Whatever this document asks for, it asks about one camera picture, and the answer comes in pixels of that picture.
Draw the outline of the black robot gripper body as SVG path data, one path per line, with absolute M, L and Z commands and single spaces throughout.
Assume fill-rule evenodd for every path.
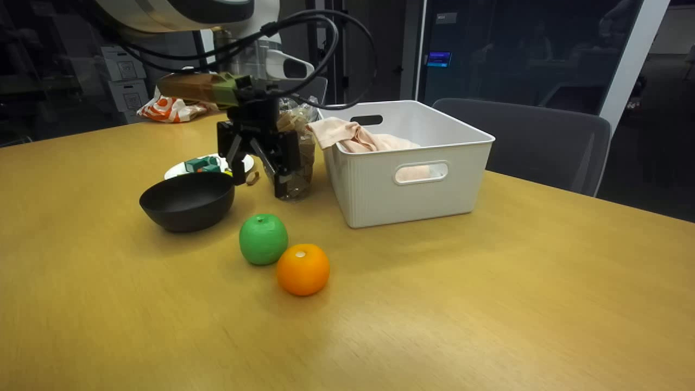
M 251 142 L 262 153 L 276 153 L 279 136 L 276 131 L 277 97 L 273 87 L 264 80 L 242 80 L 232 97 L 234 105 L 226 109 L 226 120 L 216 124 L 216 153 L 226 156 L 234 139 L 240 139 L 240 153 L 251 153 Z

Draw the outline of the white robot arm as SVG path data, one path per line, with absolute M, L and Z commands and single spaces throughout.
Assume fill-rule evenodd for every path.
M 292 20 L 279 18 L 279 0 L 81 0 L 95 23 L 123 49 L 131 34 L 190 33 L 201 28 L 240 26 L 240 38 L 213 49 L 213 56 L 234 56 L 255 40 L 272 40 Z M 289 199 L 300 195 L 301 136 L 297 131 L 279 131 L 279 97 L 285 92 L 272 79 L 201 69 L 171 69 L 159 83 L 161 92 L 179 97 L 214 103 L 228 114 L 216 124 L 216 153 L 228 160 L 232 178 L 246 180 L 242 156 L 258 156 L 273 183 L 273 195 Z

